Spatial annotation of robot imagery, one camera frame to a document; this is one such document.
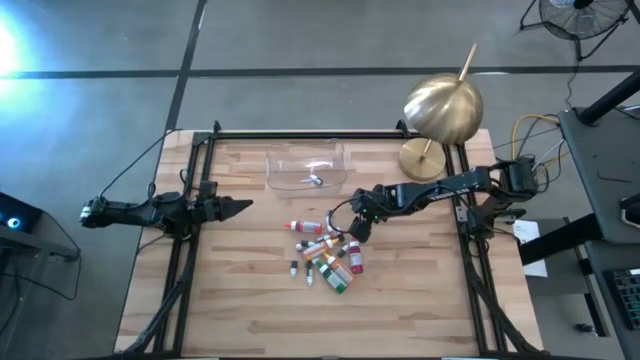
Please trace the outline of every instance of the transparent bin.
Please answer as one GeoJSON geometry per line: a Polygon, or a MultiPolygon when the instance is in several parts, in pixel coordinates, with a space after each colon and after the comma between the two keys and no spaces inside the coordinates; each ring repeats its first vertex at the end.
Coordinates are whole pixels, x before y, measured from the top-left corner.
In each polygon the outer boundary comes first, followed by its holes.
{"type": "Polygon", "coordinates": [[[279,198],[336,195],[345,181],[344,146],[335,140],[267,149],[267,183],[279,198]]]}

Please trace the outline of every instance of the gray floor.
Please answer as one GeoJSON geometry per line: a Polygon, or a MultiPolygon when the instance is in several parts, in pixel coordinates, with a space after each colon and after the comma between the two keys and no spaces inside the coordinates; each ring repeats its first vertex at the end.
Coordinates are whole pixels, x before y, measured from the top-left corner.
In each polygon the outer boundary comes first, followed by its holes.
{"type": "MultiPolygon", "coordinates": [[[[0,74],[177,70],[196,3],[5,0],[0,2],[0,40],[9,44],[9,56],[0,59],[0,74]]],[[[193,68],[458,66],[474,41],[479,43],[476,66],[572,65],[571,43],[544,29],[516,31],[525,7],[510,0],[210,1],[193,68]]],[[[534,11],[529,21],[536,18],[534,11]]],[[[585,64],[636,64],[638,26],[628,21],[585,64]]],[[[579,74],[572,103],[590,104],[626,75],[579,74]]],[[[490,129],[494,144],[509,141],[522,114],[565,109],[569,76],[471,76],[484,97],[483,127],[490,129]]],[[[218,120],[226,129],[390,128],[402,118],[405,96],[420,78],[191,79],[177,125],[210,129],[218,120]]],[[[77,223],[78,214],[84,201],[162,134],[175,84],[174,78],[0,80],[0,151],[9,154],[0,157],[0,191],[52,213],[77,239],[84,260],[75,301],[34,292],[37,301],[18,319],[7,358],[111,352],[140,229],[87,230],[77,223]]],[[[640,97],[627,103],[640,103],[640,97]]],[[[525,153],[540,156],[559,139],[559,132],[532,139],[525,153]]],[[[507,157],[508,148],[497,155],[507,157]]],[[[107,195],[143,199],[157,158],[156,149],[107,195]]],[[[577,218],[591,211],[570,158],[563,161],[561,179],[524,207],[531,218],[577,218]]],[[[47,280],[71,292],[74,271],[58,264],[47,280]]],[[[588,322],[580,299],[534,294],[534,306],[547,350],[620,357],[615,339],[594,343],[571,330],[578,319],[588,322]]]]}

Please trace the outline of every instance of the gold lamp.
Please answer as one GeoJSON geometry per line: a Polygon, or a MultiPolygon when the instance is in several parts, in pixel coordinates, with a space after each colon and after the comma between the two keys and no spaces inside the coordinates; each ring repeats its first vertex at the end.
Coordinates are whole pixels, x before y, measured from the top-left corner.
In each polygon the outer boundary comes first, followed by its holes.
{"type": "Polygon", "coordinates": [[[445,165],[441,146],[463,144],[480,127],[482,96],[465,77],[476,52],[473,44],[460,74],[438,74],[419,82],[407,99],[404,113],[425,139],[412,139],[402,146],[400,168],[418,181],[438,176],[445,165]]]}

